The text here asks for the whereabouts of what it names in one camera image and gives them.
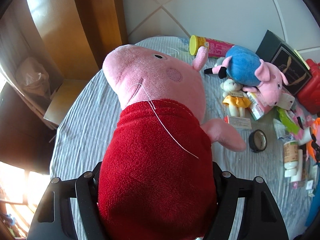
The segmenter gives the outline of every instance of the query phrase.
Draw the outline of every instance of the curtain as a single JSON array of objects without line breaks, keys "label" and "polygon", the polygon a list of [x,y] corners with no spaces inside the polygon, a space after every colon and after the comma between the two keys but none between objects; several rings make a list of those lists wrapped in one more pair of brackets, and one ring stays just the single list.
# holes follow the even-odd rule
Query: curtain
[{"label": "curtain", "polygon": [[62,84],[63,76],[44,47],[27,0],[13,0],[0,19],[0,73],[30,109],[49,128],[55,129],[52,123],[43,119],[51,100],[25,92],[16,81],[15,73],[27,57],[34,57],[44,66],[49,74],[51,92]]}]

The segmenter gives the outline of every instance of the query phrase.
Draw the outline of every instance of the stitched mouth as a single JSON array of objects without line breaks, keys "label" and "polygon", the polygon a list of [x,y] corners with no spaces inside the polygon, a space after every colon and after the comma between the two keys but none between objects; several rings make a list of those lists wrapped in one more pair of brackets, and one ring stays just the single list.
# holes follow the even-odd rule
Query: stitched mouth
[{"label": "stitched mouth", "polygon": [[[143,84],[143,78],[140,78],[138,83],[140,83],[141,85]],[[128,103],[131,101],[132,98],[134,98],[134,96],[138,93],[139,89],[141,88],[141,85],[137,85],[137,89],[136,91],[133,93],[132,97],[130,98],[130,100],[128,101]]]}]

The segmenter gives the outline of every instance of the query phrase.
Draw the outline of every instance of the black box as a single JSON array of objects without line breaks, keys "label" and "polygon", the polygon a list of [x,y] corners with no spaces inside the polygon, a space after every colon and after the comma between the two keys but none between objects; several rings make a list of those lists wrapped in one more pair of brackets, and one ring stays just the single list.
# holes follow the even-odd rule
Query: black box
[{"label": "black box", "polygon": [[284,73],[289,83],[284,87],[294,96],[312,77],[308,64],[300,54],[269,30],[256,54],[265,62],[276,65]]}]

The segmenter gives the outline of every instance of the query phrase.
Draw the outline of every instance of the red container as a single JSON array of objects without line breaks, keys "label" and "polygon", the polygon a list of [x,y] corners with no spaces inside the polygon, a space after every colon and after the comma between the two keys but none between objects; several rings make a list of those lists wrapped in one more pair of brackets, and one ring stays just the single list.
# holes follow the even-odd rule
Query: red container
[{"label": "red container", "polygon": [[298,92],[297,98],[311,114],[317,114],[320,112],[320,63],[317,64],[311,59],[307,59],[306,62],[312,78]]}]

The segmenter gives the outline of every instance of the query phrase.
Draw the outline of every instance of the pink cheek patch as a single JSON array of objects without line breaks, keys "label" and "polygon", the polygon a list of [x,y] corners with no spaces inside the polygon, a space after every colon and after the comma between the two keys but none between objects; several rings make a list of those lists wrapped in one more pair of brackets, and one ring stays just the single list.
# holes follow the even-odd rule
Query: pink cheek patch
[{"label": "pink cheek patch", "polygon": [[175,69],[173,69],[173,68],[168,68],[166,72],[167,72],[168,77],[172,81],[179,82],[181,80],[181,78],[182,78],[180,72],[175,70]]}]

